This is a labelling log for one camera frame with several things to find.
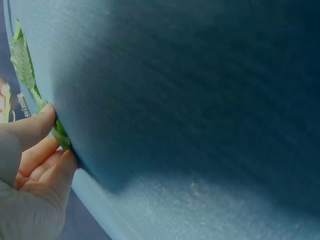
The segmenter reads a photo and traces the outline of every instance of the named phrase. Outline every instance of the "hand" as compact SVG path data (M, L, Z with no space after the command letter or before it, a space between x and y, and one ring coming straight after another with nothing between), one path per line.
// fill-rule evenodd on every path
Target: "hand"
M0 124L1 240L54 240L62 231L77 161L46 137L55 118L48 104L35 116Z

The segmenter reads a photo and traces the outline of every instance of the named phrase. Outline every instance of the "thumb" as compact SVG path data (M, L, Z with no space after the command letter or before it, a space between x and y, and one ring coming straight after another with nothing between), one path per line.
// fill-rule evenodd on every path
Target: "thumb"
M0 124L0 180L13 187L22 152L33 147L50 132L56 119L51 104L35 116Z

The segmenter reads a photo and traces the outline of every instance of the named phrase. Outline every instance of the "serrated leaf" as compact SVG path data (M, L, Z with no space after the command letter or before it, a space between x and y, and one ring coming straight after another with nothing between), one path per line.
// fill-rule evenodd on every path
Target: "serrated leaf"
M36 113L40 113L40 111L48 104L47 101L41 100L39 105L37 104Z
M63 151L69 150L71 145L71 140L67 136L63 136L57 129L52 128L51 134L55 137L59 145L62 147Z
M10 43L15 43L16 41L18 41L19 39L21 39L24 36L22 30L21 30L21 26L19 23L19 20L15 21L15 32L14 32L14 36L13 39L10 41Z
M32 89L30 90L30 93L32 94L32 96L33 96L33 98L34 98L37 107L39 107L40 105L43 105L43 103L44 103L45 101L43 101L43 100L41 99L41 96L39 95L38 91L36 91L35 88L32 88Z
M36 85L36 80L33 76L28 46L24 36L12 44L10 60L20 81L28 89L33 89Z

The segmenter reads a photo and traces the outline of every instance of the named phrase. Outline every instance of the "textured surface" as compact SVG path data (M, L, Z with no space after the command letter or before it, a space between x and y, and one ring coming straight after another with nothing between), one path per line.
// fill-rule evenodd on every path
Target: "textured surface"
M318 5L11 1L111 237L320 239Z
M20 92L15 70L10 62L10 50L4 23L3 5L0 4L0 77ZM57 240L110 240L105 231L91 216L74 191L71 191L63 231Z

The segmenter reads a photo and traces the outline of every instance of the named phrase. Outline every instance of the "curved blue edge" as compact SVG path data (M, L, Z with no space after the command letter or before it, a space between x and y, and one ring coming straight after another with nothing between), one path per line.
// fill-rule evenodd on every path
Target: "curved blue edge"
M5 28L8 42L13 38L13 28L16 16L12 14L9 0L3 1ZM29 108L30 114L36 113L37 105L33 100L28 88L20 84L21 92ZM137 234L127 227L123 219L110 207L103 189L97 182L89 176L83 169L76 171L72 182L72 189L77 194L79 199L89 210L92 216L105 230L105 232L114 240L139 240Z
M318 239L314 6L179 1L11 0L73 189L114 240Z

